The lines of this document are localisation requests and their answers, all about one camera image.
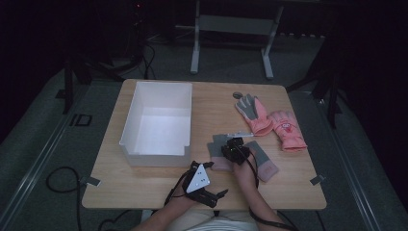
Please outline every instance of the wooden table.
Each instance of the wooden table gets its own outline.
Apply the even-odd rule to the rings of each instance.
[[[100,209],[158,209],[162,208],[168,192],[174,187],[187,167],[130,167],[119,140],[129,112],[137,80],[126,80],[108,125],[91,176],[102,181],[96,188],[88,186],[82,203],[87,208]],[[233,92],[257,95],[269,112],[292,111],[292,105],[283,87],[273,85],[244,85],[224,83],[192,83],[191,160],[210,161],[207,143],[212,135],[249,132],[246,122],[235,109],[237,99]],[[260,182],[259,191],[275,209],[319,210],[326,201],[316,177],[315,168],[307,150],[286,153],[274,132],[244,142],[257,141],[278,166],[267,183]],[[206,190],[229,192],[218,201],[217,210],[246,210],[241,191],[231,172],[207,170],[211,185]],[[211,209],[197,205],[197,209]]]

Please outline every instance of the motion capture marker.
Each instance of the motion capture marker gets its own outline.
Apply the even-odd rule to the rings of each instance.
[[[232,94],[232,96],[234,97],[234,98],[236,98],[236,99],[241,99],[242,97],[243,97],[243,95],[242,95],[242,93],[241,92],[234,92],[233,94]]]

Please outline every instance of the dark background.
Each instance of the dark background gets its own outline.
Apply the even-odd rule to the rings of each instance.
[[[209,1],[202,11],[271,17],[258,5]],[[326,36],[317,69],[335,66],[340,86],[359,117],[395,191],[407,208],[405,142],[407,14],[403,1],[336,1],[341,6],[290,4],[279,32]],[[193,25],[193,1],[0,1],[2,141],[45,83],[63,68],[68,54],[87,54],[109,64],[134,55],[133,24],[174,37],[174,25]]]

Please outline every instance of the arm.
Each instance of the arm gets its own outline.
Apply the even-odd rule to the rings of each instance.
[[[177,187],[174,195],[181,195],[184,194],[182,189],[183,182]],[[189,208],[191,208],[195,201],[190,200],[185,196],[181,197],[172,197],[170,201],[166,204],[166,206],[156,213],[154,213],[149,219],[145,222],[141,223],[137,227],[131,229],[131,231],[162,231],[166,230],[166,228],[177,218],[182,216]]]
[[[252,155],[248,157],[248,161],[255,166],[255,161]],[[238,185],[240,186],[243,196],[249,205],[252,212],[259,218],[269,221],[275,221],[284,223],[280,217],[272,210],[272,208],[265,202],[262,195],[259,193],[255,186],[255,177],[248,163],[242,163],[242,165],[237,165],[234,163],[234,175],[237,179]],[[280,228],[265,225],[257,222],[258,229],[260,231],[266,230],[282,230]]]

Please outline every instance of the gray carpet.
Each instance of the gray carpet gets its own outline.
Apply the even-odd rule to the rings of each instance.
[[[284,87],[304,77],[315,57],[322,39],[279,37],[273,44],[270,56],[275,78],[264,77],[261,54],[258,49],[242,49],[214,45],[201,47],[199,72],[190,75],[192,46],[187,42],[159,44],[151,42],[155,56],[149,77],[158,80],[207,81],[247,84],[282,85]],[[153,57],[153,51],[145,50],[145,57]],[[123,73],[124,78],[142,78],[143,65]],[[64,103],[54,96],[64,82],[60,73],[50,80],[42,93],[21,119],[0,149],[0,202],[4,215],[17,187],[27,170],[47,145],[55,127],[61,121],[70,121],[74,114],[92,115],[89,127],[65,125],[61,138],[46,160],[44,170],[29,196],[15,213],[9,230],[76,230],[76,193],[55,193],[46,188],[47,175],[57,167],[74,167],[81,176],[90,174],[99,146],[106,131],[120,83],[107,80],[94,73],[90,86],[75,86],[76,92],[84,92],[71,114],[62,115]],[[375,157],[370,141],[355,115],[339,101],[343,113],[336,115],[338,128],[333,131],[325,117],[325,106],[310,95],[314,83],[289,94],[299,125],[309,145],[318,174],[326,177],[321,183],[327,207],[319,211],[326,230],[371,230],[356,202],[350,187],[349,172],[341,158],[345,151],[358,176],[367,200],[370,202],[380,230],[406,230],[408,218]],[[339,141],[342,148],[337,148]],[[59,189],[75,187],[75,176],[61,170],[51,179]],[[83,230],[98,230],[106,218],[116,218],[122,210],[89,210],[81,207]],[[300,230],[323,230],[315,211],[283,211]],[[127,230],[140,222],[140,211],[131,211],[116,224],[107,224],[103,230],[114,228]]]

